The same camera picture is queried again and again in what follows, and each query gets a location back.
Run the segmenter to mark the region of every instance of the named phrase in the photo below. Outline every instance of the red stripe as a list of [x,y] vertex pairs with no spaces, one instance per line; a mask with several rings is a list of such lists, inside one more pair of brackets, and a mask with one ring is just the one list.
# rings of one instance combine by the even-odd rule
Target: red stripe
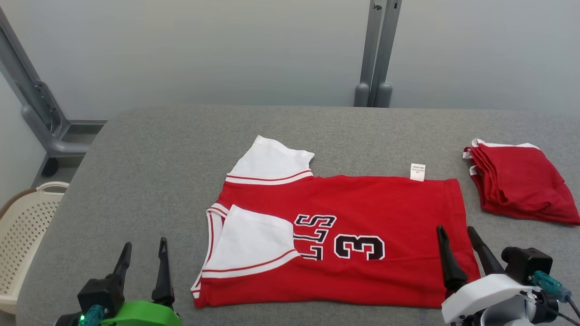
[[286,251],[286,253],[284,253],[282,256],[272,259],[269,262],[265,262],[265,263],[261,263],[261,264],[257,264],[257,265],[252,265],[252,266],[248,266],[248,267],[240,267],[240,268],[232,268],[232,269],[204,269],[202,271],[234,271],[234,270],[244,270],[244,269],[250,269],[250,268],[254,268],[254,267],[259,267],[259,266],[263,266],[269,263],[273,263],[276,260],[282,259],[284,256],[286,256],[287,254],[291,253],[292,251],[296,251],[296,249],[290,249],[288,251]]
[[218,212],[222,213],[222,214],[223,214],[223,216],[227,216],[227,214],[226,214],[226,213],[225,213],[223,210],[221,210],[221,209],[219,209],[219,208],[210,207],[209,209],[215,209],[216,211],[218,211]]
[[212,212],[209,213],[209,220],[212,222],[212,225],[211,225],[211,230],[212,230],[212,244],[211,244],[211,246],[209,246],[208,262],[209,262],[209,260],[212,257],[213,243],[215,242],[215,238],[214,238],[214,234],[213,234],[213,216],[212,216]]
[[235,179],[261,180],[261,181],[279,181],[279,180],[286,180],[286,179],[294,178],[295,176],[301,175],[301,174],[306,173],[306,172],[312,172],[312,170],[305,170],[305,171],[296,173],[295,175],[291,175],[291,176],[287,176],[285,178],[279,178],[279,179],[248,178],[248,177],[245,177],[245,176],[234,176],[234,175],[226,175],[226,176],[228,178],[235,178]]

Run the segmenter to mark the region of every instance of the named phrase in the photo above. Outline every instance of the plastic laundry basket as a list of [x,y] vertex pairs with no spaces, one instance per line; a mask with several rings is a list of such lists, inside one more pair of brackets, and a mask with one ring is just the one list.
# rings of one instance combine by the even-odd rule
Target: plastic laundry basket
[[0,211],[0,310],[16,314],[20,288],[64,193],[48,187],[68,188],[65,182],[48,182],[12,198]]

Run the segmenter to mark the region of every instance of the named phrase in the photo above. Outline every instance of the white label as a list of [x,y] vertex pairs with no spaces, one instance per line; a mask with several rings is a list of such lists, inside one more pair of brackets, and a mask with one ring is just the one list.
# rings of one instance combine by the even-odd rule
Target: white label
[[425,164],[411,163],[411,180],[425,180]]

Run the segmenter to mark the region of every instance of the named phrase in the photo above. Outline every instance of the metal bracket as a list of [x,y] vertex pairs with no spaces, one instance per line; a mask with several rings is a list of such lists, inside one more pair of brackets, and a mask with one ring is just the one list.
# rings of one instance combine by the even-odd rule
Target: metal bracket
[[50,92],[48,85],[40,79],[34,81],[34,88],[40,94],[41,99],[44,101],[46,107],[50,111],[50,115],[53,120],[51,134],[58,139],[62,139],[64,134],[67,132],[69,125],[67,120],[64,118],[63,113],[60,111],[55,97]]
[[89,150],[89,145],[87,144],[67,143],[54,137],[38,114],[28,105],[22,107],[22,117],[50,157],[80,156],[85,155],[86,151]]

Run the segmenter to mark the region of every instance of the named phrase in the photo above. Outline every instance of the white wall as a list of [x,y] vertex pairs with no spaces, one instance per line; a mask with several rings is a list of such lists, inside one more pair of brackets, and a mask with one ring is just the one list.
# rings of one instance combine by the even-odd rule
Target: white wall
[[67,119],[173,103],[351,106],[369,0],[0,0]]
[[29,189],[46,151],[20,114],[22,104],[0,73],[0,207]]
[[405,0],[391,107],[580,113],[580,1]]

